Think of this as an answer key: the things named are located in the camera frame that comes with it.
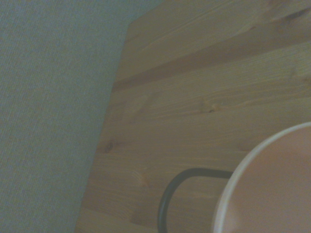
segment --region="metal handle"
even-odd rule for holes
[[[222,170],[213,170],[208,168],[190,168],[180,172],[166,187],[159,205],[159,210],[157,213],[157,229],[159,233],[167,233],[166,228],[166,217],[167,210],[169,208],[170,200],[178,188],[178,186],[190,177],[195,176],[205,176],[213,178],[225,178],[229,179],[233,172],[231,171],[222,171]]]

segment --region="wooden table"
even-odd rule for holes
[[[168,0],[133,22],[76,233],[156,232],[161,195],[177,173],[234,171],[265,138],[310,121],[310,6]],[[169,231],[209,232],[226,183],[185,181]]]

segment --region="wood knot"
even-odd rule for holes
[[[112,150],[113,147],[114,147],[114,142],[113,142],[113,140],[111,140],[105,146],[104,153],[109,153]]]

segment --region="gray wall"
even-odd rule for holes
[[[73,232],[127,26],[160,2],[1,1],[1,233]]]

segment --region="white bowl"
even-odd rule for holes
[[[275,134],[242,160],[218,201],[212,232],[311,232],[311,122]]]

